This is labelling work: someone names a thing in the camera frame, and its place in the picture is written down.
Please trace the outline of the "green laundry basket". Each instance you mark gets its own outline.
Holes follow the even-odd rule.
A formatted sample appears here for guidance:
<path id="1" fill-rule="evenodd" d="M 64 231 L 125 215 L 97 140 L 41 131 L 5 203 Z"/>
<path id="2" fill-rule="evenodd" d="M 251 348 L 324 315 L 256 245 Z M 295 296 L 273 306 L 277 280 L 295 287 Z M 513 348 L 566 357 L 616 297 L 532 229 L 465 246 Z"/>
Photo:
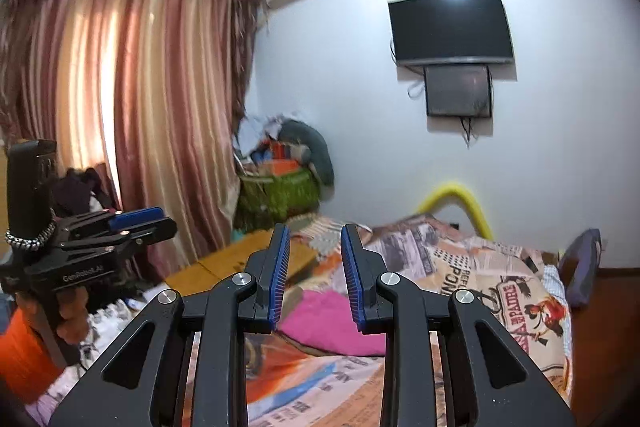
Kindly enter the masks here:
<path id="1" fill-rule="evenodd" d="M 306 168 L 283 176 L 240 176 L 234 228 L 243 233 L 268 230 L 319 207 L 320 186 Z"/>

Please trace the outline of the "yellow foam tube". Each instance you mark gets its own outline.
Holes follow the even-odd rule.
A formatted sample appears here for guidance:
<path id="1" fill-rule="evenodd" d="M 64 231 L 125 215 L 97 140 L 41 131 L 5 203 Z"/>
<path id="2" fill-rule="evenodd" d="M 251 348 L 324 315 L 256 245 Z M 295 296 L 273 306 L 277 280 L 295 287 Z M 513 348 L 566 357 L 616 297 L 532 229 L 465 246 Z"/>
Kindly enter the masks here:
<path id="1" fill-rule="evenodd" d="M 485 213 L 482 207 L 480 207 L 480 203 L 473 193 L 461 183 L 445 182 L 436 186 L 434 190 L 420 202 L 416 212 L 433 213 L 437 209 L 447 205 L 456 205 L 461 208 L 478 236 L 488 241 L 495 239 L 494 233 L 492 233 L 491 227 L 485 217 Z"/>

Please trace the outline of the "pile of clothes in basket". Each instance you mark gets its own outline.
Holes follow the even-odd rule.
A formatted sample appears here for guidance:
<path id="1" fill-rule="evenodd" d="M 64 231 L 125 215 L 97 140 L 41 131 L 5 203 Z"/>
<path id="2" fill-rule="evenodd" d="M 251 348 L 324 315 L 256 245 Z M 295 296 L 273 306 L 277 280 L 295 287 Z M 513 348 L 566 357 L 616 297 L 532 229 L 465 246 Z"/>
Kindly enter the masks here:
<path id="1" fill-rule="evenodd" d="M 280 139 L 284 125 L 294 121 L 295 116 L 245 116 L 232 140 L 236 172 L 243 176 L 282 176 L 309 167 L 311 150 L 308 145 Z"/>

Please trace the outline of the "dark wall-mounted box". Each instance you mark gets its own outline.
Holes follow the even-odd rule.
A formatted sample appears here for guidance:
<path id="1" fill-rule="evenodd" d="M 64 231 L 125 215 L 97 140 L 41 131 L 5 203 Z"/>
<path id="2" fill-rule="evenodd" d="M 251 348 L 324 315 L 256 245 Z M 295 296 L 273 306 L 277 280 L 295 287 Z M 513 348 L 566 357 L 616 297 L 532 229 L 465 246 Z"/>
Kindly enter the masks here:
<path id="1" fill-rule="evenodd" d="M 487 66 L 424 68 L 428 117 L 486 119 L 492 116 L 492 83 Z"/>

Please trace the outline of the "purple pillow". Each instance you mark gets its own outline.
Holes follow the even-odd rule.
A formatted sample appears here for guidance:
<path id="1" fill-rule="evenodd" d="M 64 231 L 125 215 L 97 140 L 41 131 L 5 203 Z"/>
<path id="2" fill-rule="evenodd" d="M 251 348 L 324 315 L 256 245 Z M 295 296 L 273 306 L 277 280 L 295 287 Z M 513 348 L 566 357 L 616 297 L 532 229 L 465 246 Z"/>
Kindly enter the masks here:
<path id="1" fill-rule="evenodd" d="M 598 229 L 582 232 L 560 259 L 559 273 L 565 297 L 572 309 L 585 308 L 591 298 L 602 255 L 602 237 Z"/>

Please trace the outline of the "wooden bed frame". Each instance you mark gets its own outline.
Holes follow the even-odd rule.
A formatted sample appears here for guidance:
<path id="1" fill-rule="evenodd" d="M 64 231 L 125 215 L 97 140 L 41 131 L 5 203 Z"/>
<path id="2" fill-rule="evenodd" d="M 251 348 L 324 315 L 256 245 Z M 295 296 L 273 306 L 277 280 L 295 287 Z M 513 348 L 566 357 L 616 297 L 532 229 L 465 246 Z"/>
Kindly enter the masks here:
<path id="1" fill-rule="evenodd" d="M 271 230 L 258 231 L 244 236 L 232 245 L 216 251 L 169 275 L 165 283 L 181 296 L 190 296 L 209 291 L 220 281 L 245 269 L 248 257 L 254 251 L 269 246 Z M 288 260 L 288 283 L 301 277 L 317 262 L 318 251 L 291 237 L 290 260 Z"/>

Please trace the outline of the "grey pillow on basket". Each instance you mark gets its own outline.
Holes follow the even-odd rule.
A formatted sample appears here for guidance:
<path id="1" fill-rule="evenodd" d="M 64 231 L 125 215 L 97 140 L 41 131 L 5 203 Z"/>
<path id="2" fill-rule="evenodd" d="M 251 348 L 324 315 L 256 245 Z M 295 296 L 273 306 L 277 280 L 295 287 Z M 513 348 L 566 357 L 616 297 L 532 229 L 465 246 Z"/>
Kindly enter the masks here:
<path id="1" fill-rule="evenodd" d="M 323 186 L 334 185 L 334 170 L 326 140 L 319 131 L 303 121 L 287 119 L 280 128 L 278 140 L 294 148 L 294 158 L 300 159 Z"/>

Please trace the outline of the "pink pants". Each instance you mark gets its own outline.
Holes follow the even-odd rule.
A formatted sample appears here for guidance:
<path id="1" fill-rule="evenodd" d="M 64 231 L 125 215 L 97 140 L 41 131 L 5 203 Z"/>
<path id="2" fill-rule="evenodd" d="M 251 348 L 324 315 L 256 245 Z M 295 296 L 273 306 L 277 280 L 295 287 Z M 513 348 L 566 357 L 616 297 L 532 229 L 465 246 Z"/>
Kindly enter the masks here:
<path id="1" fill-rule="evenodd" d="M 278 329 L 296 343 L 320 351 L 356 357 L 385 355 L 385 335 L 360 333 L 348 298 L 336 291 L 302 291 Z"/>

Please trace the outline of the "pink striped curtain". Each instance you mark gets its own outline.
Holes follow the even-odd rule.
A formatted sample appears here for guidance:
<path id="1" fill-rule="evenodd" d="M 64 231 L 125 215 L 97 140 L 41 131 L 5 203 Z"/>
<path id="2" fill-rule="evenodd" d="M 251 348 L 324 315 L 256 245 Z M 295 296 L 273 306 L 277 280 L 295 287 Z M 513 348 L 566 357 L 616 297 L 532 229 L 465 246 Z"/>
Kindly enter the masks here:
<path id="1" fill-rule="evenodd" d="M 230 243 L 260 0 L 2 0 L 1 134 L 103 167 L 125 210 L 160 206 L 168 277 Z"/>

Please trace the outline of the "black wall television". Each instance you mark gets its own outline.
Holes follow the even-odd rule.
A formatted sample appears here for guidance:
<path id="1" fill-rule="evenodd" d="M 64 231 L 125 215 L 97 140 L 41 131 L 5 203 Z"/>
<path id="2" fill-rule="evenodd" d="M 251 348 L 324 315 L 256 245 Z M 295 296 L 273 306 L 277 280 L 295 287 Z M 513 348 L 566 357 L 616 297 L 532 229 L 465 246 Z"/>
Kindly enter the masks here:
<path id="1" fill-rule="evenodd" d="M 514 61 L 502 0 L 400 0 L 388 12 L 399 65 Z"/>

